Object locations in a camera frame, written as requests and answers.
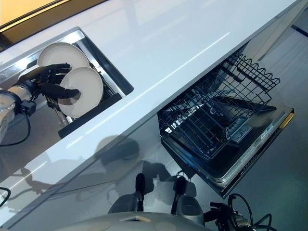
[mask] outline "cable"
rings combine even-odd
[[[270,227],[270,225],[271,225],[271,214],[270,214],[270,213],[266,214],[266,215],[265,215],[264,217],[262,217],[259,221],[257,221],[254,225],[255,225],[255,226],[260,225],[263,221],[265,221],[266,218],[269,218],[269,224],[268,224],[268,226]]]
[[[2,207],[2,205],[4,205],[4,203],[10,198],[11,196],[11,190],[9,190],[8,188],[3,188],[0,187],[0,190],[5,190],[8,194],[6,195],[6,197],[4,198],[4,200],[1,202],[0,207]]]
[[[235,215],[234,215],[234,209],[233,209],[233,200],[236,198],[236,197],[240,197],[246,204],[247,208],[248,208],[248,211],[249,211],[249,216],[250,216],[250,224],[252,225],[252,228],[256,229],[256,230],[259,230],[259,229],[266,229],[267,231],[277,231],[275,228],[271,227],[271,221],[272,221],[272,215],[270,213],[266,214],[264,217],[262,217],[259,221],[257,221],[255,224],[253,223],[253,216],[252,216],[252,212],[251,212],[251,208],[248,204],[248,202],[246,201],[246,199],[240,195],[240,194],[237,194],[237,193],[233,193],[229,196],[228,198],[228,207],[231,208],[232,210],[232,221],[231,221],[231,225],[233,226],[233,228],[237,231],[239,230],[239,226],[236,222],[236,219],[235,219]],[[268,225],[261,225],[261,223],[263,221],[265,221],[265,219],[269,218],[269,224]]]
[[[267,225],[257,225],[257,226],[255,226],[255,229],[256,230],[267,229],[267,230],[277,231],[277,229],[274,229],[273,227],[267,226]]]
[[[0,144],[0,147],[7,147],[7,146],[13,146],[13,145],[17,145],[17,144],[20,144],[22,142],[24,142],[26,139],[28,139],[28,137],[30,136],[30,132],[31,132],[31,125],[30,125],[30,121],[29,121],[29,118],[28,116],[25,114],[25,113],[22,113],[26,119],[26,122],[27,122],[27,126],[28,126],[28,132],[27,132],[27,135],[25,138],[23,138],[21,141],[18,141],[16,143],[9,143],[9,144]]]
[[[248,208],[248,211],[249,211],[250,224],[254,224],[254,222],[253,222],[253,217],[252,217],[252,212],[251,212],[251,208],[250,208],[248,202],[246,201],[246,199],[245,199],[242,195],[240,195],[240,194],[238,194],[238,193],[233,193],[233,194],[231,194],[231,195],[229,196],[229,198],[228,198],[228,207],[230,207],[230,208],[232,209],[232,218],[233,218],[233,222],[231,222],[231,224],[232,224],[232,226],[233,226],[233,228],[234,228],[235,230],[237,230],[237,229],[239,228],[239,226],[238,226],[238,224],[237,224],[237,222],[236,222],[236,219],[235,219],[235,215],[234,215],[234,213],[233,213],[233,211],[234,211],[234,209],[233,209],[233,200],[234,200],[237,196],[240,197],[240,198],[245,202],[245,204],[246,204],[246,206],[247,206],[247,208]]]

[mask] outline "plate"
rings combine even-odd
[[[39,66],[68,63],[72,69],[90,66],[85,54],[78,47],[65,42],[57,42],[45,47],[37,63]]]
[[[78,98],[58,99],[61,111],[67,116],[79,118],[96,107],[103,96],[101,76],[90,67],[79,67],[71,70],[60,83],[66,89],[78,89]]]

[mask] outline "kitchen counter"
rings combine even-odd
[[[13,199],[0,208],[0,224],[41,195],[28,190],[27,178],[47,188],[58,183],[119,135],[129,134],[152,117],[297,2],[110,0],[0,53],[0,64],[4,64],[78,26],[134,87],[125,98],[30,161],[25,166],[27,174],[18,171],[1,183],[12,190]],[[53,169],[59,160],[65,164]]]

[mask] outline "dishwasher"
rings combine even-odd
[[[162,145],[222,198],[294,116],[268,105],[279,78],[239,49],[158,112]]]

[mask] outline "dishwasher rack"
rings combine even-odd
[[[209,161],[280,80],[236,52],[158,112],[160,131]]]

